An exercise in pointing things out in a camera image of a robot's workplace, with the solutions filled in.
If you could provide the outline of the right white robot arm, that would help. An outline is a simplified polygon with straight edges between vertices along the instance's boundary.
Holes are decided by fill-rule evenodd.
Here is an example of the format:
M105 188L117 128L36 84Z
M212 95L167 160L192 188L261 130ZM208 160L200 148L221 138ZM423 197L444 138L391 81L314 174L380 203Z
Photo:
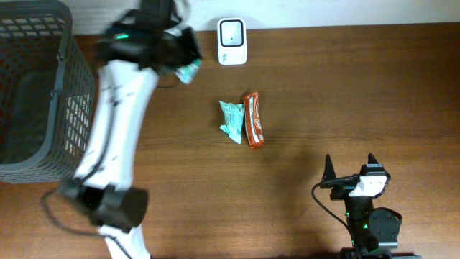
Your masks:
M313 186L313 200L329 215L338 220L351 238L351 247L342 248L340 259L366 258L419 258L414 253L397 253L397 237L403 216L386 207L375 207L373 201L385 193L391 175L372 153L358 174L338 177L330 155L326 155L322 179ZM317 188L329 189L330 200L343 201L345 220L335 215L316 197Z

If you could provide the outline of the mint green snack packet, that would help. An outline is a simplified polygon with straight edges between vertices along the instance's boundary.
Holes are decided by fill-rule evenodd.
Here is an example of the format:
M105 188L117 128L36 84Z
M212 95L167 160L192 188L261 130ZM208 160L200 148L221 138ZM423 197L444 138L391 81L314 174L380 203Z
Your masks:
M244 123L244 105L219 101L224 113L224 124L220 129L237 144L242 143L242 127Z

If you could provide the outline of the green tissue pack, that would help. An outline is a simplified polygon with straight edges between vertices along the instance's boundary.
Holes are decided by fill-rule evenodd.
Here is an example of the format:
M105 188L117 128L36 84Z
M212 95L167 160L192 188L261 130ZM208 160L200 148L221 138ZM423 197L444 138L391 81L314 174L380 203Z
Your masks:
M175 70L175 75L184 84L190 84L195 78L202 65L201 59L196 59L192 63Z

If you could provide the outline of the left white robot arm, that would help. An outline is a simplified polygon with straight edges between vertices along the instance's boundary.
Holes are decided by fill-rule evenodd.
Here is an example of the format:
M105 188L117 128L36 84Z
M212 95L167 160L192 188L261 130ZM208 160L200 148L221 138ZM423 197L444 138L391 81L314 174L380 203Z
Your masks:
M148 258L142 221L149 194L133 187L134 156L148 103L162 75L201 59L187 11L133 9L98 43L98 103L90 141L58 193L97 227L113 258Z

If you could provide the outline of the orange chocolate bar wrapper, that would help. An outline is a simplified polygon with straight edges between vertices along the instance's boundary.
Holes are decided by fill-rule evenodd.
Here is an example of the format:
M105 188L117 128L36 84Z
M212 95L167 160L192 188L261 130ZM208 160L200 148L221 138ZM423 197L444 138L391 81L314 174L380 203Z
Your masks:
M245 111L245 130L251 149L265 145L262 125L259 117L259 93L254 92L243 98Z

